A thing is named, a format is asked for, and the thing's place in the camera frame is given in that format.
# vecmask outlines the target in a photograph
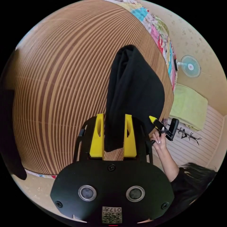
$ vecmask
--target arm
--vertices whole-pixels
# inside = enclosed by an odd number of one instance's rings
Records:
[[[154,134],[152,134],[151,139],[155,140],[153,146],[160,158],[163,170],[167,178],[170,182],[172,182],[179,173],[179,167],[171,157],[168,149],[166,148],[166,134],[162,133],[161,136],[159,136],[158,131],[156,131]]]

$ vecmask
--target brown striped fabric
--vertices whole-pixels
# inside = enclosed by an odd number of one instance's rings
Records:
[[[23,166],[58,174],[72,163],[84,121],[105,112],[116,52],[135,45],[165,89],[161,118],[173,93],[165,60],[151,35],[124,8],[103,0],[66,6],[37,24],[18,44],[6,86],[15,90],[13,123]],[[122,160],[122,149],[105,154]]]

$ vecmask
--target electric fan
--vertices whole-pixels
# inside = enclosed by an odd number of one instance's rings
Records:
[[[176,60],[176,66],[177,69],[179,66],[181,66],[183,72],[192,78],[198,77],[201,73],[199,62],[196,60],[196,58],[190,55],[185,55],[182,57],[181,62]]]

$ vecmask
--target colorful quilt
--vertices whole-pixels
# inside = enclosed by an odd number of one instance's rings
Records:
[[[174,48],[169,37],[166,24],[156,15],[151,15],[148,9],[134,0],[104,0],[118,4],[132,13],[146,28],[161,51],[168,69],[169,78],[175,91],[177,71],[175,71],[174,59],[176,59]]]

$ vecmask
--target screw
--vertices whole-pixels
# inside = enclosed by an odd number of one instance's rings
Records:
[[[114,164],[111,164],[108,166],[108,170],[109,171],[114,171],[115,170],[115,165]]]
[[[56,201],[55,204],[59,208],[62,208],[63,207],[63,205],[62,205],[62,203],[60,201]]]
[[[164,210],[164,209],[166,209],[168,206],[169,206],[169,203],[168,203],[168,202],[167,202],[167,203],[163,203],[162,206],[161,206],[161,208]]]

